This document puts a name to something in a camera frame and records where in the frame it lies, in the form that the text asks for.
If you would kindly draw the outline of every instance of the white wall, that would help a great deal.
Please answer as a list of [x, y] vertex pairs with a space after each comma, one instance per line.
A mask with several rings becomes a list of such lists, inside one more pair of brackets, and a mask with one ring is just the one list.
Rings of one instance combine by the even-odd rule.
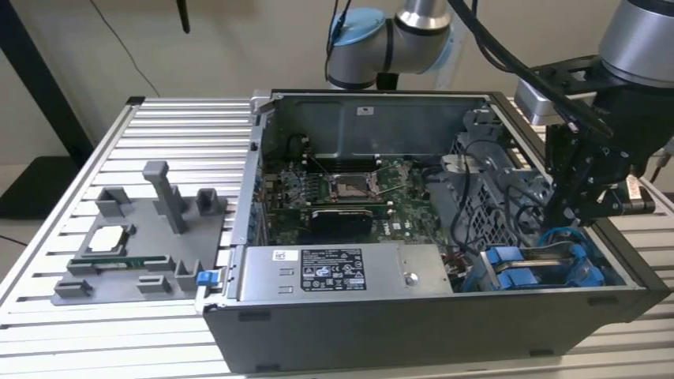
[[0, 91], [0, 165], [31, 163], [39, 156], [67, 155], [2, 51]]
[[[174, 0], [97, 0], [162, 96], [250, 96], [255, 88], [326, 88], [333, 0], [190, 0], [183, 34]], [[73, 108], [101, 138], [131, 95], [153, 95], [89, 0], [14, 0]], [[393, 14], [402, 0], [356, 0]], [[597, 51], [617, 0], [482, 0], [481, 18], [537, 64]], [[501, 90], [516, 79], [484, 61], [473, 40], [452, 89]], [[436, 74], [402, 77], [433, 89]]]
[[[482, 0], [478, 18], [512, 53], [529, 65], [597, 54], [621, 0]], [[460, 56], [452, 88], [516, 91], [517, 78], [492, 67], [473, 36]]]

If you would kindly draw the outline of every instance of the blue latch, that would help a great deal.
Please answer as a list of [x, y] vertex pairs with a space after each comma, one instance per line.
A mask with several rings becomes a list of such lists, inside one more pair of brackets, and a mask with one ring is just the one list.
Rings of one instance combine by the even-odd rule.
[[221, 281], [219, 271], [202, 271], [198, 274], [198, 286], [214, 287]]

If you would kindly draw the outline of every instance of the power supply label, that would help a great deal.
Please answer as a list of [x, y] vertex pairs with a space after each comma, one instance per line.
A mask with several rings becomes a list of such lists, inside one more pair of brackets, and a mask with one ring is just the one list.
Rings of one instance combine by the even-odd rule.
[[362, 250], [303, 250], [302, 289], [307, 292], [365, 291], [368, 286]]

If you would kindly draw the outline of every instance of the aluminum extrusion table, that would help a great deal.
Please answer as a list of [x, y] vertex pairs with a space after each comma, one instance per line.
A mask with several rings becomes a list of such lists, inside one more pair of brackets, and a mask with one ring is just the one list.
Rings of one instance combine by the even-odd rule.
[[[154, 197], [149, 159], [165, 159], [183, 195], [213, 187], [230, 201], [219, 260], [227, 261], [233, 213], [249, 149], [249, 99], [147, 99], [127, 105], [0, 285], [0, 374], [10, 377], [231, 377], [193, 300], [53, 306], [54, 284], [85, 238], [105, 186]], [[674, 204], [613, 221], [674, 287]], [[601, 328], [561, 358], [305, 373], [298, 378], [674, 377], [674, 295], [630, 324]]]

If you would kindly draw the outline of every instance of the wire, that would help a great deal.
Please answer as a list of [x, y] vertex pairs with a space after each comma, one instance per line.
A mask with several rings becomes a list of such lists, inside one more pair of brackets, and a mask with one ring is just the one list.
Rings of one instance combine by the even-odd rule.
[[335, 0], [335, 6], [333, 7], [333, 16], [330, 17], [330, 23], [327, 24], [327, 40], [326, 40], [326, 55], [330, 55], [330, 42], [333, 39], [333, 22], [335, 21], [335, 16], [338, 15], [339, 0]]
[[588, 254], [594, 255], [594, 247], [593, 247], [590, 241], [588, 241], [585, 234], [581, 233], [581, 231], [578, 231], [573, 227], [554, 227], [554, 228], [549, 229], [541, 235], [541, 238], [538, 239], [538, 245], [542, 246], [548, 242], [549, 237], [553, 234], [556, 234], [557, 232], [566, 232], [566, 233], [570, 233], [572, 235], [574, 235], [581, 240], [581, 242], [586, 245]]
[[477, 142], [488, 142], [488, 143], [496, 144], [500, 148], [504, 148], [504, 146], [498, 142], [496, 142], [494, 140], [477, 139], [466, 145], [466, 147], [464, 148], [464, 152], [462, 152], [464, 172], [465, 172], [464, 192], [462, 192], [462, 198], [460, 200], [460, 209], [457, 210], [457, 214], [454, 215], [454, 218], [453, 218], [453, 223], [450, 224], [450, 237], [453, 238], [453, 242], [460, 247], [460, 249], [468, 251], [470, 254], [473, 254], [476, 256], [478, 255], [478, 251], [476, 249], [473, 249], [465, 242], [460, 241], [457, 238], [457, 225], [458, 225], [460, 217], [461, 217], [464, 211], [466, 210], [469, 192], [470, 192], [470, 187], [472, 187], [472, 183], [470, 183], [470, 181], [472, 181], [472, 168], [468, 164], [468, 156], [470, 153], [468, 150], [472, 148], [472, 146]]
[[454, 214], [453, 218], [453, 223], [450, 224], [450, 237], [453, 238], [453, 242], [458, 246], [458, 248], [466, 252], [469, 252], [472, 255], [477, 256], [478, 251], [473, 249], [470, 246], [468, 246], [462, 241], [460, 241], [457, 237], [457, 225], [460, 222], [460, 217], [466, 210], [466, 205], [468, 205], [468, 197], [469, 197], [469, 192], [472, 189], [472, 168], [469, 167], [468, 164], [468, 159], [466, 159], [466, 149], [464, 150], [464, 172], [465, 172], [465, 179], [464, 179], [464, 192], [462, 192], [462, 199], [460, 200], [460, 209], [457, 210], [457, 213]]
[[532, 202], [534, 204], [537, 204], [540, 207], [544, 207], [544, 208], [546, 207], [546, 205], [544, 204], [541, 199], [538, 199], [534, 195], [532, 195], [525, 189], [520, 188], [514, 184], [509, 184], [506, 187], [506, 192], [509, 191], [510, 188], [516, 189], [522, 195], [525, 195], [528, 197], [528, 199], [532, 200]]
[[450, 6], [454, 8], [456, 14], [464, 21], [473, 35], [485, 44], [488, 50], [494, 54], [494, 57], [504, 65], [513, 71], [534, 87], [540, 93], [550, 99], [550, 101], [565, 111], [572, 114], [576, 119], [588, 128], [593, 129], [596, 133], [604, 137], [613, 137], [613, 131], [597, 117], [597, 114], [586, 104], [580, 105], [572, 101], [557, 88], [549, 84], [537, 73], [522, 63], [522, 61], [513, 55], [513, 53], [498, 42], [497, 38], [492, 35], [489, 30], [482, 25], [481, 21], [473, 15], [472, 10], [468, 8], [465, 0], [448, 0]]
[[517, 244], [524, 244], [526, 247], [532, 247], [532, 244], [529, 243], [528, 239], [520, 232], [520, 230], [513, 227], [513, 222], [512, 222], [512, 214], [510, 214], [510, 203], [512, 203], [512, 197], [510, 197], [510, 190], [514, 188], [513, 186], [506, 187], [506, 192], [504, 193], [504, 196], [506, 198], [506, 209], [502, 210], [504, 217], [506, 219], [506, 229], [516, 235], [517, 237]]
[[131, 54], [131, 51], [129, 50], [127, 45], [125, 44], [123, 39], [121, 38], [121, 36], [119, 36], [118, 32], [115, 32], [115, 29], [113, 28], [113, 26], [111, 26], [111, 25], [110, 25], [110, 23], [107, 22], [106, 16], [103, 16], [103, 12], [102, 12], [102, 10], [98, 8], [97, 2], [95, 2], [94, 0], [89, 0], [89, 2], [91, 2], [91, 3], [93, 3], [94, 9], [97, 10], [98, 15], [101, 16], [101, 18], [102, 18], [102, 20], [103, 20], [103, 23], [107, 25], [107, 28], [110, 29], [110, 31], [111, 31], [111, 32], [113, 32], [113, 34], [115, 35], [115, 38], [118, 38], [119, 43], [123, 45], [123, 49], [125, 49], [125, 51], [127, 52], [129, 58], [131, 59], [131, 63], [134, 64], [134, 68], [137, 69], [138, 73], [141, 74], [141, 76], [142, 76], [142, 77], [143, 77], [143, 79], [146, 80], [147, 84], [150, 84], [150, 87], [153, 87], [153, 90], [155, 91], [155, 94], [158, 95], [158, 97], [162, 97], [162, 95], [159, 95], [159, 91], [158, 91], [158, 88], [155, 87], [155, 84], [153, 84], [153, 82], [150, 81], [150, 79], [147, 79], [146, 74], [143, 73], [143, 71], [142, 71], [142, 70], [141, 70], [141, 68], [138, 67], [137, 59], [134, 59], [134, 56], [133, 56], [133, 54]]
[[345, 22], [348, 21], [349, 8], [352, 8], [352, 1], [353, 0], [348, 0], [345, 10], [342, 11], [342, 15], [339, 16], [339, 19], [335, 23], [335, 27], [333, 27], [333, 22], [335, 22], [335, 17], [338, 16], [339, 0], [335, 0], [335, 6], [333, 7], [333, 18], [330, 19], [330, 25], [327, 26], [329, 33], [326, 44], [326, 65], [323, 66], [323, 75], [326, 76], [326, 81], [329, 81], [327, 63], [330, 62], [330, 57], [333, 56], [333, 50], [335, 50], [335, 43], [338, 42], [338, 38], [342, 35], [342, 28], [345, 26]]
[[14, 242], [17, 243], [18, 245], [22, 245], [22, 246], [29, 246], [29, 244], [26, 242], [22, 242], [19, 241], [18, 239], [14, 239], [13, 237], [9, 237], [6, 235], [0, 235], [0, 239], [4, 239], [6, 241], [10, 241], [10, 242]]
[[[473, 16], [476, 16], [476, 19], [477, 19], [477, 0], [473, 0], [472, 11], [473, 11]], [[474, 37], [476, 37], [477, 48], [480, 49], [482, 56], [485, 57], [488, 62], [490, 62], [492, 65], [504, 73], [513, 73], [513, 71], [494, 58], [494, 56], [492, 55], [489, 50], [485, 48], [485, 45], [481, 42], [481, 40], [477, 38], [477, 36], [474, 36]]]

